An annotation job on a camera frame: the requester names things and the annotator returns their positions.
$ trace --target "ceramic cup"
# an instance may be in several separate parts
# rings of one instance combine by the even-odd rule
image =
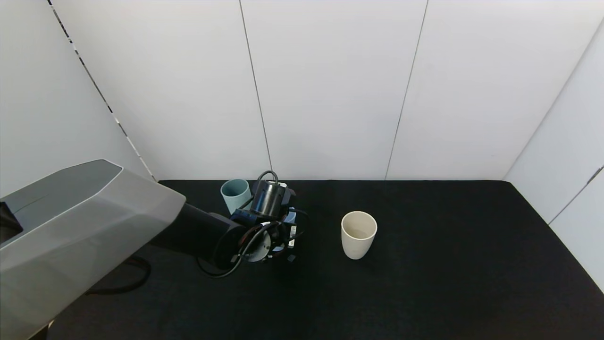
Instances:
[[[346,256],[358,260],[365,256],[378,231],[378,223],[366,212],[351,211],[342,217],[342,248]]]
[[[246,180],[235,179],[226,181],[220,187],[220,193],[222,194],[222,198],[225,200],[226,207],[228,208],[228,212],[232,214],[235,212],[235,209],[241,207],[246,201],[252,198],[252,192],[249,190],[249,184]],[[249,204],[244,209],[249,209],[252,205],[250,201]]]

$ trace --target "white wall panel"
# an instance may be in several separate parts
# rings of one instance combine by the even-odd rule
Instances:
[[[426,1],[242,1],[274,170],[383,179]]]
[[[604,1],[430,0],[388,179],[502,179]]]
[[[46,1],[0,1],[0,197],[107,159],[151,179]]]
[[[237,0],[53,4],[156,178],[269,168]]]
[[[506,176],[550,222],[604,164],[604,24]]]
[[[604,172],[550,226],[604,292]]]

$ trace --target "light blue cup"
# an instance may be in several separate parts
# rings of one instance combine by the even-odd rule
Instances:
[[[249,190],[248,181],[239,178],[226,181],[220,187],[220,194],[222,195],[222,199],[225,200],[229,214],[233,214],[235,209],[241,207],[242,204],[252,198],[252,192]],[[251,205],[252,202],[250,201],[249,204],[243,208],[249,209]]]

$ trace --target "white sticker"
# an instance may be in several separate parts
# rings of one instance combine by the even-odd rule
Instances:
[[[292,229],[289,230],[289,238],[294,237],[294,235],[296,235],[296,225],[292,224]],[[296,240],[291,240],[288,243],[288,248],[293,248],[295,242],[296,242]]]

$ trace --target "cylindrical motor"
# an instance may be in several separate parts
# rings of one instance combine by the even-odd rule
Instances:
[[[262,217],[278,218],[286,190],[285,187],[264,180],[258,181],[256,185],[250,210]]]

